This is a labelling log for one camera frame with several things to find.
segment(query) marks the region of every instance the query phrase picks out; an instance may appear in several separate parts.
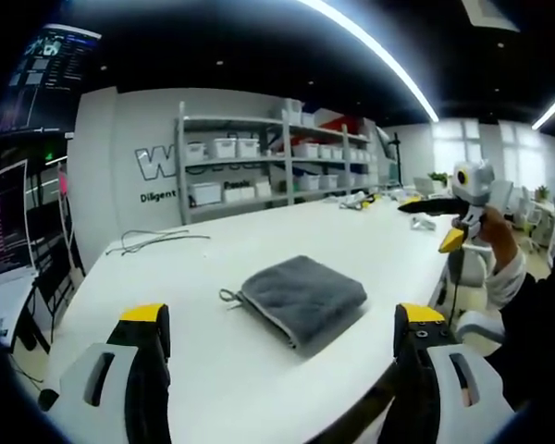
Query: shelving unit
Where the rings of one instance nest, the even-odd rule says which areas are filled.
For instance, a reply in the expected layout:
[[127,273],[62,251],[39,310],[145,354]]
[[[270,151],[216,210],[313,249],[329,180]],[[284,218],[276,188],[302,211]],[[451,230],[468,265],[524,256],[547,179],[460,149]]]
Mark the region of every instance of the shelving unit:
[[[349,194],[352,190],[368,189],[371,186],[353,187],[349,186],[351,177],[351,165],[369,165],[369,162],[351,161],[350,145],[366,146],[371,140],[364,136],[348,134],[347,127],[342,125],[342,131],[333,129],[309,128],[303,125],[290,124],[288,111],[282,111],[282,119],[264,117],[222,117],[222,116],[188,116],[184,102],[179,104],[179,115],[175,125],[175,163],[177,170],[177,186],[180,196],[180,210],[183,224],[191,223],[191,217],[207,214],[210,212],[238,208],[255,204],[271,204],[278,201],[287,201],[288,205],[294,204],[294,199],[312,197],[321,194],[342,193]],[[190,132],[231,132],[247,131],[259,135],[261,153],[269,151],[268,133],[277,133],[283,140],[283,155],[260,156],[255,158],[234,158],[234,159],[209,159],[203,162],[187,164],[185,159],[186,141],[185,134]],[[340,143],[343,147],[343,159],[320,159],[293,157],[290,146],[290,135],[303,136],[318,139],[325,142]],[[286,192],[265,198],[256,198],[235,203],[216,203],[201,207],[189,207],[189,192],[187,175],[190,168],[213,167],[233,164],[262,164],[266,171],[272,163],[284,164],[286,175]],[[294,191],[293,164],[311,163],[322,165],[327,170],[329,165],[343,166],[344,175],[343,187],[332,190],[317,191]]]

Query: window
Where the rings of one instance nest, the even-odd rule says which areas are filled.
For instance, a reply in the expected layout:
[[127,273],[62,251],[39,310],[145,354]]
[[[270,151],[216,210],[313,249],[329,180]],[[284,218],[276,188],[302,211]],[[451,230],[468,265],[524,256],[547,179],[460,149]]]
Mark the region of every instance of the window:
[[476,120],[442,120],[432,124],[432,136],[437,173],[452,174],[458,162],[479,162],[482,158]]
[[545,185],[545,157],[541,151],[540,135],[526,125],[500,122],[503,141],[503,165],[506,180],[515,187],[534,190]]

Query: ceiling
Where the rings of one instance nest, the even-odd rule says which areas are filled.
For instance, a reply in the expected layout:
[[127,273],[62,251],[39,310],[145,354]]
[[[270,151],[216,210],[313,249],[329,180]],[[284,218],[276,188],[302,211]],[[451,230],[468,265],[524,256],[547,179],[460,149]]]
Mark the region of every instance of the ceiling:
[[[474,27],[461,0],[328,3],[399,61],[440,117],[532,123],[555,100],[555,0],[542,9],[498,0],[521,32]],[[59,21],[103,34],[87,90],[222,88],[299,98],[381,126],[429,121],[374,53],[295,0],[71,5]],[[555,135],[555,119],[543,130]]]

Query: folded towel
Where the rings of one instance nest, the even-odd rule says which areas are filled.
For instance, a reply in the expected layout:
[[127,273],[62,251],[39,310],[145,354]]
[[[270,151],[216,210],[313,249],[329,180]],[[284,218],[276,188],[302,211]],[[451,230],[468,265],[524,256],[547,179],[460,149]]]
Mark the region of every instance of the folded towel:
[[249,277],[236,294],[221,290],[220,297],[254,309],[296,348],[362,305],[366,293],[360,282],[297,256]]

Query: white wall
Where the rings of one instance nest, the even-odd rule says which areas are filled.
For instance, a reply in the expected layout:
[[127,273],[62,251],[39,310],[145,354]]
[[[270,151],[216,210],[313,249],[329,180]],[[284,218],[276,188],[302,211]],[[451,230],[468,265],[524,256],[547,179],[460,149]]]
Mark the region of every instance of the white wall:
[[[179,103],[188,115],[270,117],[281,98],[212,89],[165,89],[118,94],[116,88],[84,94],[74,140],[68,144],[68,187],[80,257],[87,270],[107,245],[130,229],[158,230],[180,225],[179,193],[174,167],[174,128]],[[317,124],[340,117],[322,112]],[[168,168],[145,180],[137,150],[169,155]],[[251,179],[260,170],[188,176],[188,183],[223,180],[230,175]],[[142,202],[144,193],[172,192],[159,202]],[[251,211],[251,207],[209,217]]]
[[[413,178],[425,177],[435,170],[434,143],[429,124],[388,127],[384,130],[391,137],[394,132],[399,134],[403,184],[413,184]],[[500,126],[480,124],[479,134],[483,157],[491,162],[496,177],[504,179],[504,142]],[[535,140],[545,161],[547,186],[551,193],[555,194],[555,138],[538,133]]]

